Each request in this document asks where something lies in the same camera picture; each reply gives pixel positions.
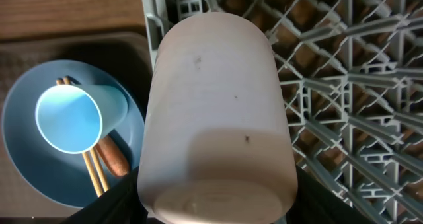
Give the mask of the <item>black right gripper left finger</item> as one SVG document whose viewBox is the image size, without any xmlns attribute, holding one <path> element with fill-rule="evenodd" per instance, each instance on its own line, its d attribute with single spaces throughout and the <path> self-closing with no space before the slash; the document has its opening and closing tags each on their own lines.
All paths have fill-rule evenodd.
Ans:
<svg viewBox="0 0 423 224">
<path fill-rule="evenodd" d="M 146 224 L 148 212 L 142 206 L 137 192 L 138 169 L 133 169 L 117 185 L 61 223 Z"/>
</svg>

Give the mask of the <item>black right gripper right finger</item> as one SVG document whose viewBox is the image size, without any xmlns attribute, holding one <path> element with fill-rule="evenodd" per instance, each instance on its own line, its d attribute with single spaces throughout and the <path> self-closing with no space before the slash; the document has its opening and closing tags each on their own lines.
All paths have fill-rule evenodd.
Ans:
<svg viewBox="0 0 423 224">
<path fill-rule="evenodd" d="M 359 211 L 345 204 L 330 190 L 296 167 L 298 189 L 291 209 L 286 213 L 290 224 L 372 224 Z"/>
</svg>

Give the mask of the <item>light blue cup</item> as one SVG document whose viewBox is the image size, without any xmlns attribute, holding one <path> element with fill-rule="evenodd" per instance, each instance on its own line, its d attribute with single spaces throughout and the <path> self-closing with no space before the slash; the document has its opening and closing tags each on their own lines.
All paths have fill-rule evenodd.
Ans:
<svg viewBox="0 0 423 224">
<path fill-rule="evenodd" d="M 45 90 L 35 108 L 36 125 L 55 149 L 84 153 L 125 119 L 128 101 L 110 85 L 55 85 Z"/>
</svg>

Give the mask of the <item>pink cup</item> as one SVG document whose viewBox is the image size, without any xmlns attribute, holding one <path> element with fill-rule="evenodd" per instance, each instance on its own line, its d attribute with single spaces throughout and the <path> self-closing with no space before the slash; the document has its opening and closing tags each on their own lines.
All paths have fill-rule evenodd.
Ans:
<svg viewBox="0 0 423 224">
<path fill-rule="evenodd" d="M 248 20 L 180 21 L 157 51 L 138 194 L 164 223 L 273 223 L 297 173 L 272 48 Z"/>
</svg>

